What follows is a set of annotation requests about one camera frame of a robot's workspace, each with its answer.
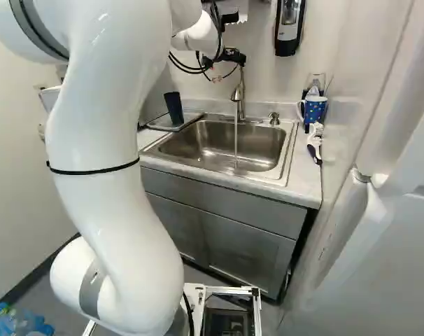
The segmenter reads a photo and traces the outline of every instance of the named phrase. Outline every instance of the soap dispenser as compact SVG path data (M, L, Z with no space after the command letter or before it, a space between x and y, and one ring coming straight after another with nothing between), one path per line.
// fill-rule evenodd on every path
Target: soap dispenser
M302 35L306 0L277 0L275 43L276 56L296 53Z

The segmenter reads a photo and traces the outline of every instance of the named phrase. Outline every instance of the countertop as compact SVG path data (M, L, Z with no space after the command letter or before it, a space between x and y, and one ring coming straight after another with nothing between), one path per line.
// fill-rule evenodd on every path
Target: countertop
M167 132L153 129L141 130L137 136L139 149L160 139L165 134ZM320 167L315 164L309 155L306 141L307 135L299 127L293 151L290 177L285 187L249 181L245 178L190 167L145 155L141 156L141 166L306 208L319 209L322 201Z

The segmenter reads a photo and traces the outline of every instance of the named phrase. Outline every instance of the cabinet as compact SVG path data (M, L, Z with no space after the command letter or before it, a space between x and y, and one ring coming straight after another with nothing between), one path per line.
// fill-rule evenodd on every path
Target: cabinet
M142 182L180 253L276 299L307 210L143 167Z
M276 298L295 247L291 239L147 194L180 253Z
M198 210L148 193L147 197L183 257L207 267L209 264Z

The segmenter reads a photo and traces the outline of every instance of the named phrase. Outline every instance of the stainless steel sink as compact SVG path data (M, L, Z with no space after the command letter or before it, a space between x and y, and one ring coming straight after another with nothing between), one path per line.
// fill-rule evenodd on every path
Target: stainless steel sink
M267 120L239 122L235 157L234 123L219 115L206 115L152 143L141 155L285 186L294 126L293 122L271 126Z

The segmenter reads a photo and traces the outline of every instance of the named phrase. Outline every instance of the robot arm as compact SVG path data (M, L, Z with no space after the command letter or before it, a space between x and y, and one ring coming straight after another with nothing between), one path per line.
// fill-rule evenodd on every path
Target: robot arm
M27 28L30 21L41 21L59 46L42 46L41 25ZM210 23L199 0L0 0L8 48L55 64L70 54L45 139L59 195L83 238L57 256L52 288L121 335L163 335L182 298L181 258L141 184L136 124L171 42L181 48L177 36L215 52L201 42L217 48ZM195 35L192 25L206 29Z

